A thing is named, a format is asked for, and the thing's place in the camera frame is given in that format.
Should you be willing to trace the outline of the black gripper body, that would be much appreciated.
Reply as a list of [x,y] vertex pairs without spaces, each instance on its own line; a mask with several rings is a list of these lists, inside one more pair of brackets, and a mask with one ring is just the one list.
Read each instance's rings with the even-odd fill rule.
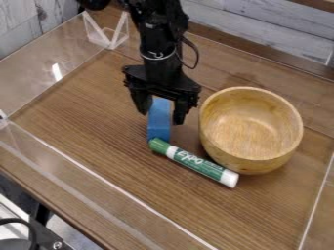
[[175,101],[185,99],[189,106],[197,104],[200,85],[180,71],[175,76],[160,76],[153,73],[149,77],[145,73],[143,65],[125,65],[123,67],[125,75],[125,86],[129,89],[147,90],[151,95],[156,95],[164,99]]

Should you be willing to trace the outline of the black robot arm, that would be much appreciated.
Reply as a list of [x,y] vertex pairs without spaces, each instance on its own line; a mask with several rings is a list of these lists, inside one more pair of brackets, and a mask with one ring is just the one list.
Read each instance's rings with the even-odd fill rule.
[[195,69],[197,47],[184,36],[189,17],[180,0],[124,0],[139,32],[141,65],[125,65],[124,84],[140,114],[147,115],[152,97],[173,102],[172,122],[181,125],[196,107],[200,85],[183,72]]

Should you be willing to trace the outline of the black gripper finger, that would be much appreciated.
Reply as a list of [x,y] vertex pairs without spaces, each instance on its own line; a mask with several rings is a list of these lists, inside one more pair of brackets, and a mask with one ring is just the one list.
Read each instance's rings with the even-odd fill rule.
[[173,110],[173,124],[181,125],[184,123],[185,116],[189,112],[191,106],[185,99],[175,100],[175,110]]
[[132,100],[137,109],[137,112],[141,115],[147,115],[151,105],[152,105],[152,95],[147,90],[132,89],[131,90]]

